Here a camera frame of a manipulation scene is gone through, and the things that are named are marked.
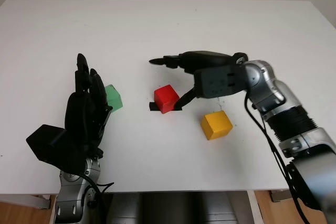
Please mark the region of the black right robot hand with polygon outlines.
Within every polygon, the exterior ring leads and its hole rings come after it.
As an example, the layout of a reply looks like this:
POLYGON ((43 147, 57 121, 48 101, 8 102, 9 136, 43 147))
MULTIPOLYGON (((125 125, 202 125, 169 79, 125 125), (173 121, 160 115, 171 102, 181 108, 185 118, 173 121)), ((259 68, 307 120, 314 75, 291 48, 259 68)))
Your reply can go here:
POLYGON ((153 65, 184 69, 193 75, 194 86, 173 105, 181 110, 194 98, 219 98, 248 90, 248 78, 243 63, 248 61, 245 53, 232 56, 210 51, 188 51, 177 56, 164 56, 149 60, 153 65))

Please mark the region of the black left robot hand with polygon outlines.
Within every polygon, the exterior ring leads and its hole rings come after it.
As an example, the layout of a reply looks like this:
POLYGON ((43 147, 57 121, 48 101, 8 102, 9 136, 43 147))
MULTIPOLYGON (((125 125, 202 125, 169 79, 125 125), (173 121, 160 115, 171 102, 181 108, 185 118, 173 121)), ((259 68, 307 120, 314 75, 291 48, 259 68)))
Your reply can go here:
POLYGON ((68 149, 60 169, 70 174, 85 172, 86 160, 103 158, 99 147, 105 126, 112 112, 101 77, 89 68, 85 56, 77 55, 75 71, 75 92, 67 102, 65 114, 65 134, 68 149))

